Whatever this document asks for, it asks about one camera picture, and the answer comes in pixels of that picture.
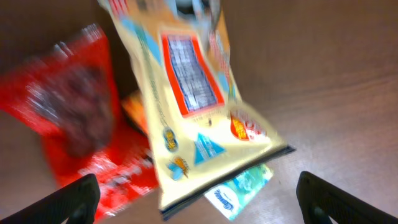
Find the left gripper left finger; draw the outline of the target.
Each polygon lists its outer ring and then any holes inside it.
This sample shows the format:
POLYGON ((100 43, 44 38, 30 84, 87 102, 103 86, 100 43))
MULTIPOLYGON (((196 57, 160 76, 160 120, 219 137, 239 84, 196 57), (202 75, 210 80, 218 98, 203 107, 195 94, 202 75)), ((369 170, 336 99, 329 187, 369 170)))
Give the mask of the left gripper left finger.
POLYGON ((4 218, 1 224, 92 224, 100 200, 94 174, 87 174, 32 205, 4 218))

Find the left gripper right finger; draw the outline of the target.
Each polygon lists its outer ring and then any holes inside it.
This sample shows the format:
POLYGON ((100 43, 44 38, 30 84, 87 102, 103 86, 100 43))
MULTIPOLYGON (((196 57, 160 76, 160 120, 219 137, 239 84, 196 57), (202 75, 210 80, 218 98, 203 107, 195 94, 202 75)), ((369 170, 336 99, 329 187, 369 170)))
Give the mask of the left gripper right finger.
POLYGON ((296 195, 305 224, 397 224, 397 218, 303 171, 296 195))

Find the teal tissue pack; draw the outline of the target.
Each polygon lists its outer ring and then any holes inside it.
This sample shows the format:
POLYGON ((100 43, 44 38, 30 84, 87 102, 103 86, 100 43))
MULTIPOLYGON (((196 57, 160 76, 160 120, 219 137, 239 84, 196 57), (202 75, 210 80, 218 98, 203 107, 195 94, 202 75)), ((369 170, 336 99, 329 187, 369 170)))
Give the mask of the teal tissue pack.
POLYGON ((233 221, 273 175, 270 168, 261 164, 213 187, 204 196, 229 221, 233 221))

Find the red Hacks candy bag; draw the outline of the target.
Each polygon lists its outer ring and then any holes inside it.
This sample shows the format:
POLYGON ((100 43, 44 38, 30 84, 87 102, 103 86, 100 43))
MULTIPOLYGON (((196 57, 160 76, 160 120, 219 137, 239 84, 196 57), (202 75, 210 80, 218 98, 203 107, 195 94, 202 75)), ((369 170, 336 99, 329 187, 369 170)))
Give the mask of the red Hacks candy bag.
POLYGON ((158 187, 149 142, 121 112, 109 42, 96 24, 2 76, 1 109, 40 136, 58 185, 96 176, 95 220, 158 187))

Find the orange tissue pack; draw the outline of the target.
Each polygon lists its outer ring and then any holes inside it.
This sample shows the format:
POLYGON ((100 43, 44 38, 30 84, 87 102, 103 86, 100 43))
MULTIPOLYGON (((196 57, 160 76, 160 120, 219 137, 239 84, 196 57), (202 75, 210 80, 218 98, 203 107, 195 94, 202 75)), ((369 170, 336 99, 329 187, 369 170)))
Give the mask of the orange tissue pack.
POLYGON ((132 92, 121 101, 121 106, 130 123, 143 135, 148 134, 142 95, 139 90, 132 92))

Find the yellow snack bag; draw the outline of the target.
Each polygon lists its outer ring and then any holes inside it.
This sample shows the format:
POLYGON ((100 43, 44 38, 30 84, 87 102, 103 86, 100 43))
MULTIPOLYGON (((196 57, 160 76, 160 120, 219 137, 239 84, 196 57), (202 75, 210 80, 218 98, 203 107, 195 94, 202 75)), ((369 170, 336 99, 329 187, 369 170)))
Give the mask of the yellow snack bag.
POLYGON ((142 94, 168 220, 205 193, 239 203, 233 177, 291 147, 237 88, 219 1, 113 1, 109 13, 142 94))

